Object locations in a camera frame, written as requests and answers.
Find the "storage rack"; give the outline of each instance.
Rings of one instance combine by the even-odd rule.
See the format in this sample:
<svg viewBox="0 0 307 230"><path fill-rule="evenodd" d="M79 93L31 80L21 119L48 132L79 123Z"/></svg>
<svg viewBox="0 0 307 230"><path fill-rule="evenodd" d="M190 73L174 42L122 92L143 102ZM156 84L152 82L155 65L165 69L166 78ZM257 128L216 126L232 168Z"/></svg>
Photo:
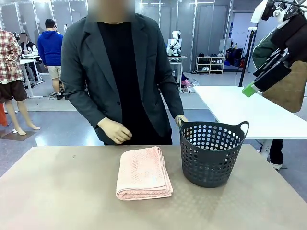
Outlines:
<svg viewBox="0 0 307 230"><path fill-rule="evenodd" d="M200 64L199 61L203 59L207 63ZM222 60L222 63L212 63L213 60ZM224 71L224 63L225 63L225 57L211 57L211 56L205 56L205 57L196 57L196 74L198 73L214 73L214 72L221 72ZM220 69L212 69L212 66L220 66ZM209 70L203 71L201 70L203 67L209 67Z"/></svg>

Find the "person in blue hoodie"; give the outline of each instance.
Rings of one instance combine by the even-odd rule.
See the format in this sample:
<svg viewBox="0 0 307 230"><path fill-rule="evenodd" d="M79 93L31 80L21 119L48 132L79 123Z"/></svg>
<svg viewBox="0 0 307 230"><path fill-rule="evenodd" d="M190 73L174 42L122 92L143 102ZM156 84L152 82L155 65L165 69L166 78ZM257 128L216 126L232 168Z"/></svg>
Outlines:
<svg viewBox="0 0 307 230"><path fill-rule="evenodd" d="M52 19L46 19L46 31L38 38L38 52L41 56L45 68L48 69L52 78L52 87L57 94L57 99L60 100L64 94L60 91L61 78L61 50L63 35L58 34L56 23Z"/></svg>

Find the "blue hoodie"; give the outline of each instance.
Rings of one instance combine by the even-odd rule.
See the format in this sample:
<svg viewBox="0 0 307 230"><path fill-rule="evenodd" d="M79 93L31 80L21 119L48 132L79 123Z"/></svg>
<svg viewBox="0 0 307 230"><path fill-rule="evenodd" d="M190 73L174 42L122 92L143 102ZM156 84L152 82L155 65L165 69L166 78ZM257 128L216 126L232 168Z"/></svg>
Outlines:
<svg viewBox="0 0 307 230"><path fill-rule="evenodd" d="M40 35L37 48L43 63L47 66L61 65L63 35L56 31L47 30Z"/></svg>

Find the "black shirt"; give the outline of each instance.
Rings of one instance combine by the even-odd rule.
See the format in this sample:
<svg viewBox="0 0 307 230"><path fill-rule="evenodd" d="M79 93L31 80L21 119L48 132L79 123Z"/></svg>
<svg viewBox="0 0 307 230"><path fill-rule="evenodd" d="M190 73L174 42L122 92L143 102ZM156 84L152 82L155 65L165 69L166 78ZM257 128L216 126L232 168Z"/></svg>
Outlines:
<svg viewBox="0 0 307 230"><path fill-rule="evenodd" d="M118 89L123 125L133 135L124 144L163 144L142 105L131 23L98 23L98 27Z"/></svg>

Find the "gray blazer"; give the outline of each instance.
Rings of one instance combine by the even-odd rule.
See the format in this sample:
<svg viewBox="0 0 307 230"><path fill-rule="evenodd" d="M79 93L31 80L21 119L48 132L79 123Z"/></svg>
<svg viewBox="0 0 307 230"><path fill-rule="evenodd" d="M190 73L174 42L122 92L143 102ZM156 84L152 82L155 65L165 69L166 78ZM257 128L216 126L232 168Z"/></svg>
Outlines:
<svg viewBox="0 0 307 230"><path fill-rule="evenodd" d="M164 40L158 24L148 17L136 14L131 27L142 104L157 133L164 136L170 123L157 84L172 117L184 114ZM119 55L118 61L124 58L125 54ZM114 144L97 123L105 117L122 123L119 94L98 24L88 17L66 31L61 79L69 101L95 128L99 139Z"/></svg>

